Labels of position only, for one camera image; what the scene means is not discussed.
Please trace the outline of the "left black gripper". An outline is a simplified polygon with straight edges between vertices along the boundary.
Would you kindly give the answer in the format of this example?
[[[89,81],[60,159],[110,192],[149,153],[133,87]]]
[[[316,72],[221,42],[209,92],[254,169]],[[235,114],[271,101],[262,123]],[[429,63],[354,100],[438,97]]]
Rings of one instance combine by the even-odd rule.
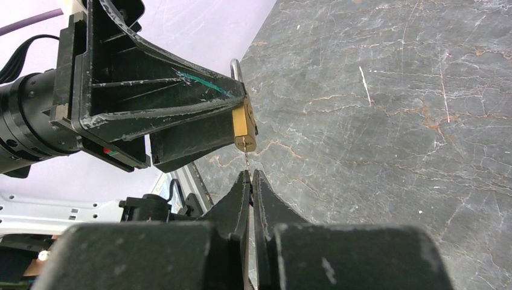
[[[141,1],[65,1],[50,123],[65,148],[126,172],[150,166],[145,139],[242,104],[242,84],[178,57],[133,30]],[[125,148],[111,142],[130,141]]]

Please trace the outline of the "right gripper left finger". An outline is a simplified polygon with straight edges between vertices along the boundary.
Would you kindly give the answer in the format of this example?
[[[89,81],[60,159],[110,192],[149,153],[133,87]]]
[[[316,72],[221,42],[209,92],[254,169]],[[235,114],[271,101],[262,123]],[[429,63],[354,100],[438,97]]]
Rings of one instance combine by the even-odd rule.
[[[251,179],[193,221],[88,223],[56,242],[34,289],[250,289]]]

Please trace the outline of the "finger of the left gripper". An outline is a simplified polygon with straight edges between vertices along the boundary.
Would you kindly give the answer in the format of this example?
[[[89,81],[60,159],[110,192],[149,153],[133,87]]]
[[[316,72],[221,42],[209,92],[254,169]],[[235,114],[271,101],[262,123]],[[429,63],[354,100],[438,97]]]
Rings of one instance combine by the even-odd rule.
[[[153,165],[165,173],[177,170],[233,142],[231,112],[150,134]]]

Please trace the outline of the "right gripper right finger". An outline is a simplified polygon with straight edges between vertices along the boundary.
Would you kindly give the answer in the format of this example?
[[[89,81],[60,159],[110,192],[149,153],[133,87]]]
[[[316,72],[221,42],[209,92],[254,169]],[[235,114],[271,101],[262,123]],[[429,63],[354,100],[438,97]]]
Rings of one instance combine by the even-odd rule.
[[[408,225],[312,224],[252,179],[259,289],[452,289],[432,239]]]

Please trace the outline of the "small brass padlock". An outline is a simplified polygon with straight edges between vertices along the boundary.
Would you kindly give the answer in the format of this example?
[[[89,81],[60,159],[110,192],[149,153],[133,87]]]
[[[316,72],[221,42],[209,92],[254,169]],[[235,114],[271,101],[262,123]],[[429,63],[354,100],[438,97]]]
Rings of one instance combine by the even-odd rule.
[[[232,123],[234,130],[234,144],[243,152],[254,152],[257,149],[256,136],[258,134],[250,96],[245,88],[242,68],[237,59],[232,59],[231,77],[242,84],[243,103],[232,110]]]

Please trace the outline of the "small silver key bunch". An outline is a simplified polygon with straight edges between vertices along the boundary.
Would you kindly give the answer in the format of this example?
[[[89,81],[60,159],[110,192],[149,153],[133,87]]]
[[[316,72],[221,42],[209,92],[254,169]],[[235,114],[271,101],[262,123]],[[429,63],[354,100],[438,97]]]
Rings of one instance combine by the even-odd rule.
[[[251,169],[250,169],[250,165],[249,165],[249,155],[248,155],[248,152],[246,149],[244,149],[244,158],[245,158],[245,164],[246,164],[246,171],[249,175],[249,179],[252,179],[251,177]]]

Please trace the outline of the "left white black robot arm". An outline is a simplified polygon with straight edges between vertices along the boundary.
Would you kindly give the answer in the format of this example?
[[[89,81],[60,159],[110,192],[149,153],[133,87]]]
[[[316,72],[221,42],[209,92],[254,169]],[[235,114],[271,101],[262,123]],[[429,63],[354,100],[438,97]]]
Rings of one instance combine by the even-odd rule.
[[[54,69],[20,77],[28,43],[1,71],[1,173],[86,152],[123,171],[172,172],[230,144],[255,147],[238,60],[231,75],[139,35],[141,1],[85,1],[59,36]]]

